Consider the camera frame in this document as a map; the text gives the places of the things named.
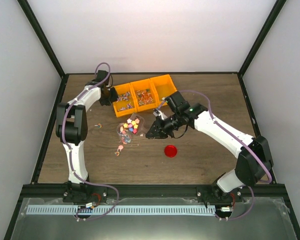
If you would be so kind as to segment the brown slotted plastic scoop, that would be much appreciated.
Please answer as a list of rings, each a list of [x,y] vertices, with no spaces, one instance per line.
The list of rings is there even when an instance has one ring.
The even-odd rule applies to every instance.
[[[145,137],[148,132],[145,127],[145,119],[137,113],[133,113],[123,124],[134,135],[140,136],[140,134],[143,134],[143,137]]]

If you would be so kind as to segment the red jar lid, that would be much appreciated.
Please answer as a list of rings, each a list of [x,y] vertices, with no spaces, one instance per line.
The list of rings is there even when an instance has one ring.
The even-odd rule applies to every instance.
[[[168,158],[174,158],[178,153],[178,149],[174,145],[167,145],[164,148],[164,154]]]

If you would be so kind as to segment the clear plastic jar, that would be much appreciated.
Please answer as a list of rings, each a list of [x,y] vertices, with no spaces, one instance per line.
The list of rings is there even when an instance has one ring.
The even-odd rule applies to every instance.
[[[119,141],[122,144],[129,144],[132,141],[131,132],[124,126],[123,123],[120,123],[117,128],[116,132],[119,137]]]

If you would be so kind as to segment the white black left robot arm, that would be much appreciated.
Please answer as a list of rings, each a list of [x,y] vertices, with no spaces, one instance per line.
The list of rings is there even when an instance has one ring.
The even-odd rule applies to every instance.
[[[85,184],[89,180],[84,156],[88,135],[87,111],[95,102],[110,106],[117,101],[118,93],[112,83],[112,75],[108,71],[98,70],[94,79],[86,83],[74,99],[57,105],[55,133],[65,149],[68,181],[72,184]]]

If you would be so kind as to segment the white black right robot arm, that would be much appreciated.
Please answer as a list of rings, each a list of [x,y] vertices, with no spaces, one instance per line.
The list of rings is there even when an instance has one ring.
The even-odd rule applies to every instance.
[[[210,105],[190,105],[180,91],[165,97],[163,103],[169,106],[173,114],[166,116],[160,106],[155,108],[155,121],[146,133],[146,138],[174,138],[174,132],[185,126],[211,137],[236,158],[235,168],[222,174],[211,185],[215,200],[226,200],[230,192],[239,187],[253,187],[259,182],[272,183],[270,171],[274,163],[265,137],[253,137],[235,129],[216,117]]]

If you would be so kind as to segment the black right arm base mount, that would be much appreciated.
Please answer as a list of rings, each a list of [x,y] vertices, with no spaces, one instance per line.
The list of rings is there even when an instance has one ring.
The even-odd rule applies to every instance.
[[[243,198],[238,196],[236,192],[231,191],[225,193],[213,184],[198,185],[195,189],[198,202],[204,204],[230,204],[233,200],[235,202],[241,202],[243,200]]]

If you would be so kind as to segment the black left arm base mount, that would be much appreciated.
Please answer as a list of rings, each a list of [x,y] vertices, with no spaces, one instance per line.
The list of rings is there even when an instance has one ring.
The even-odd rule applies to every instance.
[[[107,187],[68,181],[65,183],[63,202],[73,204],[104,203],[107,199],[107,193]]]

